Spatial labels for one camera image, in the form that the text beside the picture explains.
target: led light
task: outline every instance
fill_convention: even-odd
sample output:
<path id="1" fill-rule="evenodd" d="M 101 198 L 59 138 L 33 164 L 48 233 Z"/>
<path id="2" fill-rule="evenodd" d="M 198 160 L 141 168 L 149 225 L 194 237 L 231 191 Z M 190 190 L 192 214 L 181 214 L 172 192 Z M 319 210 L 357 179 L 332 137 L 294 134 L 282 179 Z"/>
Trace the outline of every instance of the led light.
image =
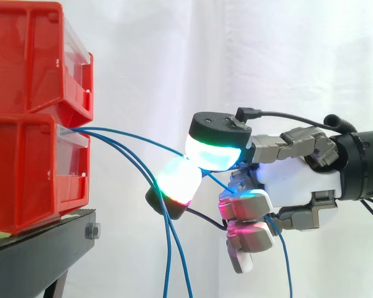
<path id="1" fill-rule="evenodd" d="M 226 171 L 241 154 L 238 148 L 208 145 L 196 141 L 190 135 L 186 138 L 185 152 L 200 168 L 210 171 Z"/>
<path id="2" fill-rule="evenodd" d="M 191 160 L 176 157 L 157 176 L 160 190 L 173 201 L 187 205 L 201 183 L 201 170 Z"/>

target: screw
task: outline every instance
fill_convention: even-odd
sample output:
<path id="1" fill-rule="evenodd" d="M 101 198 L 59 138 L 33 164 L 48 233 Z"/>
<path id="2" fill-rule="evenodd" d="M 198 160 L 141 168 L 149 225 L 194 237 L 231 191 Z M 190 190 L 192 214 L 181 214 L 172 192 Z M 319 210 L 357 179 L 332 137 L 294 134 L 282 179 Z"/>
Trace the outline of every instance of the screw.
<path id="1" fill-rule="evenodd" d="M 101 236 L 101 224 L 89 223 L 86 227 L 86 238 L 90 240 L 99 239 Z"/>

